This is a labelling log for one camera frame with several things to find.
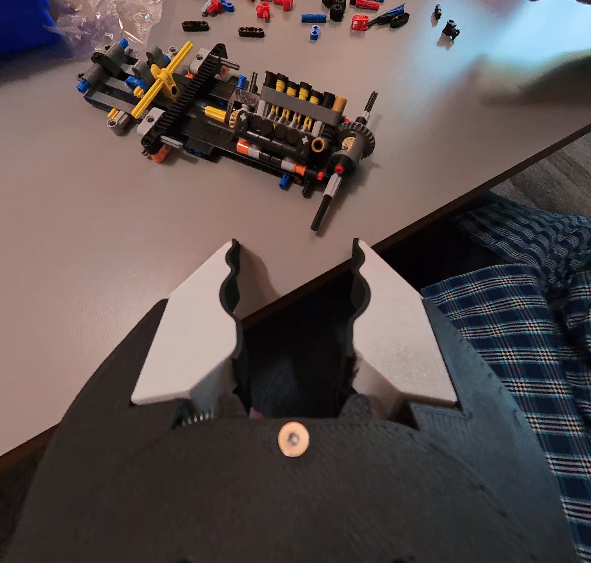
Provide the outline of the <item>person's plaid pants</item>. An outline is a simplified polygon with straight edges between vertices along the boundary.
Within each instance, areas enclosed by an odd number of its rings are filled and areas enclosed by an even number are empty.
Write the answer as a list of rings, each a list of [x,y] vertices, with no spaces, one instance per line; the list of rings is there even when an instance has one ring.
[[[423,289],[536,433],[590,562],[590,218],[490,194],[455,219],[497,263]]]

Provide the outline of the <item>lego car chassis model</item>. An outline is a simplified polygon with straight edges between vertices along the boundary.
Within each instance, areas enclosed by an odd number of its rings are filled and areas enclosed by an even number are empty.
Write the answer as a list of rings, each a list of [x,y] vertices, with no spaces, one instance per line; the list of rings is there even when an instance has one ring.
[[[323,185],[310,227],[317,233],[344,179],[375,149],[368,122],[378,94],[351,120],[342,96],[271,71],[258,86],[257,72],[239,71],[223,43],[197,52],[191,42],[153,47],[141,57],[122,38],[93,53],[76,89],[106,112],[112,132],[135,131],[155,163],[173,151],[209,161],[225,156],[276,175],[281,189],[300,185],[304,197]]]

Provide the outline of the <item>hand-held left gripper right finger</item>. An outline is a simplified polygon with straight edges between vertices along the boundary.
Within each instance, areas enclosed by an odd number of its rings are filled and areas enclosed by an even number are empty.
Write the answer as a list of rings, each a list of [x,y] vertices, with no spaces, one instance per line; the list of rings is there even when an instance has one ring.
[[[352,244],[351,386],[380,419],[409,402],[456,407],[423,297],[366,242]]]

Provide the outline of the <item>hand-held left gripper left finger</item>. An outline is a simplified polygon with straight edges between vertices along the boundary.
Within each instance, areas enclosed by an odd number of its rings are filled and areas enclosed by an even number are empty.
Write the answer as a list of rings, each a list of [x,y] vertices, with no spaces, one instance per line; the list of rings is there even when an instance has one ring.
[[[131,394],[136,406],[175,399],[213,413],[239,384],[240,243],[226,242],[171,293]]]

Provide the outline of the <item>blue storage box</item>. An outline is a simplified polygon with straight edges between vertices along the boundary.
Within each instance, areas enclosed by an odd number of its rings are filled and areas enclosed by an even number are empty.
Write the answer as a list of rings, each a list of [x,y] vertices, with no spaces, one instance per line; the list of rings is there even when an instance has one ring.
[[[1,60],[62,42],[49,0],[1,0]]]

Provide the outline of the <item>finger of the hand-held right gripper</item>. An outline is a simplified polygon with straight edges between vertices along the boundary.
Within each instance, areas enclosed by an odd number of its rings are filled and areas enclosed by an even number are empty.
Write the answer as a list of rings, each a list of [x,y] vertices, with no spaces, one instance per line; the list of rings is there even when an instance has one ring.
[[[540,61],[484,57],[477,65],[477,93],[490,105],[590,106],[590,49]]]
[[[590,5],[575,0],[475,0],[462,13],[464,66],[535,66],[590,49]]]

